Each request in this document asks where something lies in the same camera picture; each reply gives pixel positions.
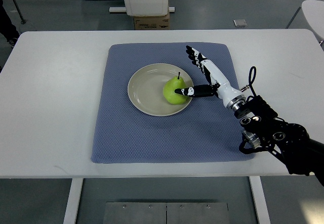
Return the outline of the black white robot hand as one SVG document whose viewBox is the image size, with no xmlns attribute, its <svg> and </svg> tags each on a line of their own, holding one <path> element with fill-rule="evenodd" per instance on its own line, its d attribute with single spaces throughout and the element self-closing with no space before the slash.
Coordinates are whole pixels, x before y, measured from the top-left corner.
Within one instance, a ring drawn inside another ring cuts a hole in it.
<svg viewBox="0 0 324 224">
<path fill-rule="evenodd" d="M 211 60 L 190 46 L 186 47 L 186 53 L 192 63 L 203 73 L 208 84 L 177 88 L 175 93 L 192 98 L 216 96 L 223 101 L 227 109 L 233 111 L 237 111 L 245 104 L 246 98 L 243 93 L 231 86 L 229 80 Z"/>
</svg>

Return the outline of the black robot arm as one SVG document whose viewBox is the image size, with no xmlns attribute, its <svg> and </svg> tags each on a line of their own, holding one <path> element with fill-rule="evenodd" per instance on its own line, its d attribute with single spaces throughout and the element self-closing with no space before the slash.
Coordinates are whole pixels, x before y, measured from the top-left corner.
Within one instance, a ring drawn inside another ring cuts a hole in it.
<svg viewBox="0 0 324 224">
<path fill-rule="evenodd" d="M 286 166 L 289 174 L 314 173 L 323 183 L 323 143 L 311 139 L 305 127 L 279 118 L 256 93 L 238 104 L 234 115 L 243 127 L 242 153 L 267 151 Z"/>
</svg>

